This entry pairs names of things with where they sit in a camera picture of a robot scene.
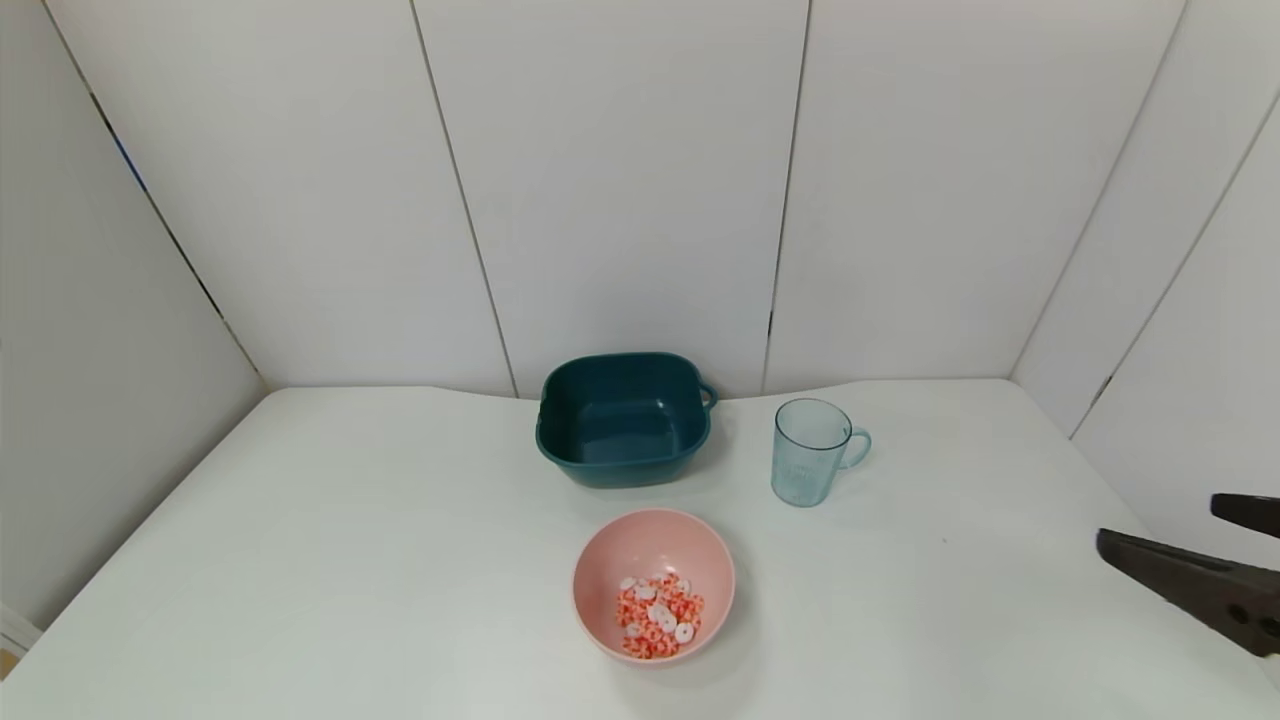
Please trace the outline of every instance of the white tablecloth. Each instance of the white tablecloth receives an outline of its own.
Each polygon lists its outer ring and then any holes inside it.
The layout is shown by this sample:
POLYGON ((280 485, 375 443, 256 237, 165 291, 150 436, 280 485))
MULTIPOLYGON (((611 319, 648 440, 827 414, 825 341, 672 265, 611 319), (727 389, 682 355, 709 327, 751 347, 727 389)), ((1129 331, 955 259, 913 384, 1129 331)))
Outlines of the white tablecloth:
POLYGON ((1267 719, 1247 653, 1094 553, 1142 528, 1018 387, 815 391, 874 436, 826 503, 769 489, 778 397, 728 400, 690 471, 593 491, 536 402, 289 389, 250 415, 4 688, 4 720, 1267 719), (608 660, 570 577, 609 519, 707 519, 739 569, 704 653, 608 660))

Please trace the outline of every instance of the white backdrop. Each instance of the white backdrop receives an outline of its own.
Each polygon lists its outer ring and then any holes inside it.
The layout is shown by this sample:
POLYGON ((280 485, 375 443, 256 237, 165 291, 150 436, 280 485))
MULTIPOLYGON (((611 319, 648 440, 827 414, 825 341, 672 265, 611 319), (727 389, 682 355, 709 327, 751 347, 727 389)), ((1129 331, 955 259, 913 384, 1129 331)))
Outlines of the white backdrop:
POLYGON ((32 1, 0 3, 0 601, 45 626, 265 388, 32 1))
MULTIPOLYGON (((1280 114, 1272 111, 1075 443, 1161 539, 1280 569, 1280 541, 1210 515, 1280 497, 1280 114)), ((1268 670, 1280 684, 1280 659, 1268 670)))
POLYGON ((397 0, 50 5, 273 384, 521 396, 1007 375, 1181 10, 419 0, 424 58, 397 0))
POLYGON ((1014 370, 1066 434, 1151 316, 1280 88, 1280 3, 1193 0, 1014 370))

